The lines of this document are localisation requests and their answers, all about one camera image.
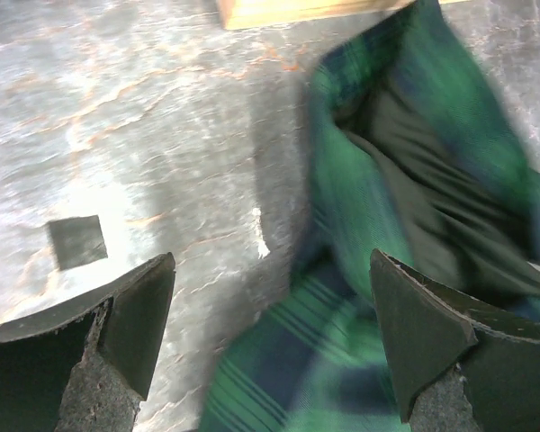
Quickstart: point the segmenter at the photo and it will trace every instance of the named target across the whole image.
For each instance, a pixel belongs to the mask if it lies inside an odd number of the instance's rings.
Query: cloth
[[[310,81],[311,218],[291,290],[223,355],[200,432],[406,432],[376,323],[375,248],[540,321],[540,174],[436,0]]]

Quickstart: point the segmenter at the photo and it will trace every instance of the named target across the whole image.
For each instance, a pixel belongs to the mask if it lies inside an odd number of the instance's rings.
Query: green plaid shirt
[[[410,431],[376,323],[375,248],[540,320],[540,175],[435,0],[330,52],[309,109],[312,212],[290,294],[224,354],[200,432]]]

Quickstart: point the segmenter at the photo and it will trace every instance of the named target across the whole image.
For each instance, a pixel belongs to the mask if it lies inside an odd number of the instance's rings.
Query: wooden block
[[[412,0],[219,0],[227,30],[399,9]],[[465,0],[440,0],[441,4]]]

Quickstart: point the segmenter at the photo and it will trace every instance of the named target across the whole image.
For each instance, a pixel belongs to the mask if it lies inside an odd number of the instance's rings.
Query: black square
[[[98,216],[52,220],[48,230],[60,270],[108,257]]]

